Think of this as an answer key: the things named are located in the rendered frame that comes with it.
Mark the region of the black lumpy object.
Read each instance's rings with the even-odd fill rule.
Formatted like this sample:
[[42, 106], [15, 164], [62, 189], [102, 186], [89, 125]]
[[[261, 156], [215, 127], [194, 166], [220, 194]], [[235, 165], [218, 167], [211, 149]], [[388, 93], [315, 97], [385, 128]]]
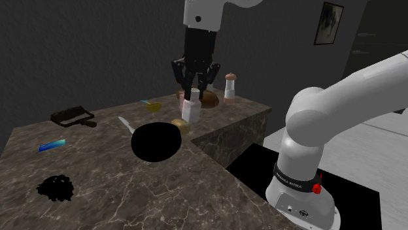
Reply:
[[74, 191], [70, 178], [63, 174], [46, 178], [36, 189], [38, 194], [47, 196], [53, 202], [71, 201]]

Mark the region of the blue flat bar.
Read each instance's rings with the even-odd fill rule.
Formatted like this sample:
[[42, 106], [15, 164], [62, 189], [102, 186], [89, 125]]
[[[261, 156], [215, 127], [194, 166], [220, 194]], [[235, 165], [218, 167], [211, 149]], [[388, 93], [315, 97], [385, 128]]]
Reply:
[[46, 144], [42, 144], [42, 145], [39, 146], [38, 152], [43, 152], [43, 151], [47, 151], [47, 150], [50, 150], [50, 149], [53, 149], [53, 148], [64, 146], [65, 143], [66, 143], [65, 139], [61, 139], [61, 140], [56, 140], [56, 141], [49, 142], [49, 143], [46, 143]]

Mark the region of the dark framed wall picture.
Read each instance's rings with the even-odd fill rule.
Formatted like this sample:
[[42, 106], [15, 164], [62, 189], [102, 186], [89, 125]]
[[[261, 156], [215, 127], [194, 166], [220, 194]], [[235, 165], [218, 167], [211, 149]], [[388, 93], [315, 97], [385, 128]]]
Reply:
[[343, 10], [344, 6], [323, 2], [314, 45], [334, 43]]

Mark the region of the black robot stand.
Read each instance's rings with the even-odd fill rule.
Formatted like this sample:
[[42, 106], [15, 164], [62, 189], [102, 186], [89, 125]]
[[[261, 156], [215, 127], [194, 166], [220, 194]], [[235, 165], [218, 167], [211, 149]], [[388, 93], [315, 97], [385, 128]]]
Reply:
[[[272, 180], [278, 155], [278, 152], [253, 143], [227, 170], [265, 198], [265, 190]], [[317, 173], [322, 175], [322, 187], [331, 193], [339, 210], [339, 230], [383, 230], [378, 191], [321, 169]]]

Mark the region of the white brown-topped pepper mill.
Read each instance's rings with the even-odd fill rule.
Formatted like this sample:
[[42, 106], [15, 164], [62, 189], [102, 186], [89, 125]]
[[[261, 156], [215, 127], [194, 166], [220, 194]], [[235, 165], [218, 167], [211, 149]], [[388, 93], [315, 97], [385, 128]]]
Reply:
[[229, 73], [225, 76], [226, 87], [224, 90], [224, 103], [226, 105], [232, 105], [235, 102], [235, 80], [237, 79], [236, 75]]

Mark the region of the white salt shaker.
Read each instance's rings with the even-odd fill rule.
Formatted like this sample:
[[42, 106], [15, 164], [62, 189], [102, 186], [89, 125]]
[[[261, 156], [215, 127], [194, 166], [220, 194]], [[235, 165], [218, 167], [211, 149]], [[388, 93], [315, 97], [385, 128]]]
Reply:
[[188, 123], [194, 123], [199, 120], [201, 111], [201, 101], [199, 100], [200, 91], [197, 88], [192, 88], [190, 99], [183, 101], [182, 119]]

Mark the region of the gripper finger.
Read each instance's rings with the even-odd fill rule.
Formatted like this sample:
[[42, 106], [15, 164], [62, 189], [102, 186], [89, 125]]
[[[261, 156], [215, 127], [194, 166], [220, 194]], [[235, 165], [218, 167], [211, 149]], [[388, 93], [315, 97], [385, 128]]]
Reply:
[[197, 88], [199, 90], [199, 99], [203, 98], [203, 93], [207, 89], [209, 84], [214, 82], [216, 75], [220, 70], [219, 63], [211, 63], [210, 67], [204, 71], [203, 73], [197, 73], [198, 78], [198, 85]]
[[185, 62], [183, 58], [171, 61], [171, 66], [177, 83], [180, 84], [184, 90], [184, 98], [190, 99], [192, 81], [194, 78], [193, 74], [184, 69]]

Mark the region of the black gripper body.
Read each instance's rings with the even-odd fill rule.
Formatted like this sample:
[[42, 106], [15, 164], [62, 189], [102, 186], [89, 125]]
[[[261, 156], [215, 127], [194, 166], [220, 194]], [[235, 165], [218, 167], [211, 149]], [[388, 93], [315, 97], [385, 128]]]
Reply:
[[187, 27], [184, 40], [184, 62], [189, 73], [204, 73], [213, 62], [216, 31]]

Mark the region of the yellow potato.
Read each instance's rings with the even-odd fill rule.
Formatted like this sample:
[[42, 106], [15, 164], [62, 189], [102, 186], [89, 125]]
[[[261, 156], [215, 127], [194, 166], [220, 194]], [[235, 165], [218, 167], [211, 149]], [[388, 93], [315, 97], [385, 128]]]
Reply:
[[190, 124], [183, 119], [174, 119], [171, 124], [178, 127], [181, 135], [186, 135], [190, 132]]

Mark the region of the brown bread loaf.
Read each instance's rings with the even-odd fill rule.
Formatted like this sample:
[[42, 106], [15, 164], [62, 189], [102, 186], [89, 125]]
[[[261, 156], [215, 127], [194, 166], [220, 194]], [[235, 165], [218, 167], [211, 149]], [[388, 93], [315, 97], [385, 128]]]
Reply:
[[201, 102], [201, 108], [214, 108], [217, 107], [219, 104], [219, 99], [217, 95], [210, 91], [210, 90], [205, 90], [203, 92], [203, 98], [200, 100]]

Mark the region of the dark brown handled tool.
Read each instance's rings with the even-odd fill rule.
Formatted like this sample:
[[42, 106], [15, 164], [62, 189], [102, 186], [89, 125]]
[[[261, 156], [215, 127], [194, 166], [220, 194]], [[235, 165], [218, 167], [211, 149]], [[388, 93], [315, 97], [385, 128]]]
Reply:
[[78, 124], [96, 127], [97, 123], [92, 121], [93, 118], [95, 118], [95, 115], [82, 106], [68, 108], [50, 115], [50, 121], [62, 127], [71, 127]]

